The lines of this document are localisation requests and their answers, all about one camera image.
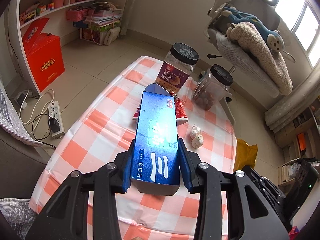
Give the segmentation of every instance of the blue toothpaste box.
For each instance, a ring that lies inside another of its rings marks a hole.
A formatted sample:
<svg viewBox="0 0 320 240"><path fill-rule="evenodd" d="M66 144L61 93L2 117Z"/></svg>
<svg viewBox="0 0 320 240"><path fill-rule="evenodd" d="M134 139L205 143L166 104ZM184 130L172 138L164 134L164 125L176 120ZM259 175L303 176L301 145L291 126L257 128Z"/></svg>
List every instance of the blue toothpaste box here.
<svg viewBox="0 0 320 240"><path fill-rule="evenodd" d="M132 184L142 193L174 195L180 186L174 98L157 84L142 94L134 152Z"/></svg>

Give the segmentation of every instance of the stuffed toy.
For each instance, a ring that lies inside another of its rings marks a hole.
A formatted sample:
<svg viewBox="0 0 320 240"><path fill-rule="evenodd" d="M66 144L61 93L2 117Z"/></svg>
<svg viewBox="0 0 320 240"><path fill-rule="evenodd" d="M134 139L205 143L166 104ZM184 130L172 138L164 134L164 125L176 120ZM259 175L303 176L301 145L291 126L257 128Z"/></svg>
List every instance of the stuffed toy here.
<svg viewBox="0 0 320 240"><path fill-rule="evenodd" d="M232 6L224 7L224 11L222 11L221 14L228 17L233 24L238 24L240 22L250 22L254 24L270 50L274 50L276 52L284 50L284 41L280 36L280 31L268 30L254 15L240 12Z"/></svg>

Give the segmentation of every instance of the red cardboard box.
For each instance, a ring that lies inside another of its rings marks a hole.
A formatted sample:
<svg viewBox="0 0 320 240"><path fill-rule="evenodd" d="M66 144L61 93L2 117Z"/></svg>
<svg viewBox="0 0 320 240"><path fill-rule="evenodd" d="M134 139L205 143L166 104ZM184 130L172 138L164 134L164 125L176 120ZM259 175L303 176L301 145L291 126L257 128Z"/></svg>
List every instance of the red cardboard box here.
<svg viewBox="0 0 320 240"><path fill-rule="evenodd" d="M41 33L48 20L42 18L32 22L22 38L30 70L40 92L65 71L59 36Z"/></svg>

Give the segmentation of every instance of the yellow plastic package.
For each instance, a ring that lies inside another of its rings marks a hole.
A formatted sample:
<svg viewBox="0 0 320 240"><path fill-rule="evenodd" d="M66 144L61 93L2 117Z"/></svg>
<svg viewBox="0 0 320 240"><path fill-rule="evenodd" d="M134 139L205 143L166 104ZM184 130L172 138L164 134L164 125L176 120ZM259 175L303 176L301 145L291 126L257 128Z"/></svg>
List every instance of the yellow plastic package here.
<svg viewBox="0 0 320 240"><path fill-rule="evenodd" d="M246 165L250 165L254 169L257 153L257 145L248 145L244 140L237 139L236 160L233 172L242 170Z"/></svg>

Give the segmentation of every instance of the checkered tablecloth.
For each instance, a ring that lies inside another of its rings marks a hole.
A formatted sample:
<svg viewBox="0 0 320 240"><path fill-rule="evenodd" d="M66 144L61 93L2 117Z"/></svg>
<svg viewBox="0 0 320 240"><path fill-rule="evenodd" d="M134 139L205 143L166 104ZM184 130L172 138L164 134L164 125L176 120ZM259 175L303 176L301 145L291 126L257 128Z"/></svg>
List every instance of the checkered tablecloth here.
<svg viewBox="0 0 320 240"><path fill-rule="evenodd" d="M132 116L141 101L142 92L153 83L162 61L140 57L117 76L95 99L85 113L66 133L49 160L33 191L29 206L40 212L46 202L73 170L96 171L128 150L137 122ZM178 126L188 150L219 171L232 172L236 154L236 137L220 104L204 111L191 101L196 82L189 78L178 96L184 103L189 122ZM189 131L193 124L203 133L204 145L193 149ZM131 186L124 195L116 195L122 238L131 240L193 239L199 205L199 194L189 194L180 180L174 196L142 194ZM89 194L88 239L92 239L93 192ZM223 238L228 233L226 197L222 192Z"/></svg>

